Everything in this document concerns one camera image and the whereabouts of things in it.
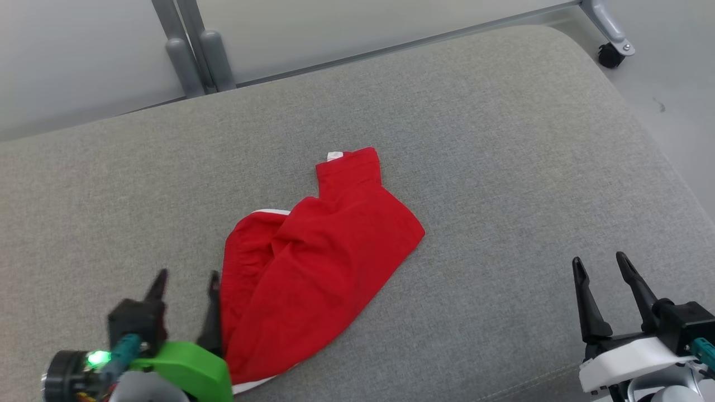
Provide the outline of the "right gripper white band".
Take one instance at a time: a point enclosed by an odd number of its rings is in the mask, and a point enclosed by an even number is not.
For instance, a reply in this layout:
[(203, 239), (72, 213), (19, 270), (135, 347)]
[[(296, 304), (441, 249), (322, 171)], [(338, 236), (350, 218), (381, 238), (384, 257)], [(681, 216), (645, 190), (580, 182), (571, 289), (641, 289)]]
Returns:
[[(616, 252), (616, 262), (636, 301), (641, 330), (656, 332), (656, 295), (625, 252)], [(580, 335), (587, 344), (579, 366), (582, 391), (592, 395), (698, 395), (699, 346), (692, 342), (671, 346), (659, 337), (640, 333), (611, 337), (612, 328), (603, 320), (581, 259), (575, 257), (571, 264)]]

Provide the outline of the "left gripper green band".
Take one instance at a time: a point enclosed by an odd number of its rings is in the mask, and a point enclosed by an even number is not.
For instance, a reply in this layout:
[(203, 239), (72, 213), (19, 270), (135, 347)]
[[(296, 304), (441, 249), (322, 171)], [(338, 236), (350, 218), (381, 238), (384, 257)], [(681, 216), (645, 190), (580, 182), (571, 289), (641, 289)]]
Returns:
[[(144, 303), (163, 305), (168, 270), (163, 268), (146, 291)], [(224, 357), (220, 313), (220, 275), (212, 271), (207, 289), (208, 308), (195, 341), (166, 342), (153, 358), (138, 358), (131, 371), (150, 369), (197, 401), (233, 401), (229, 369)]]

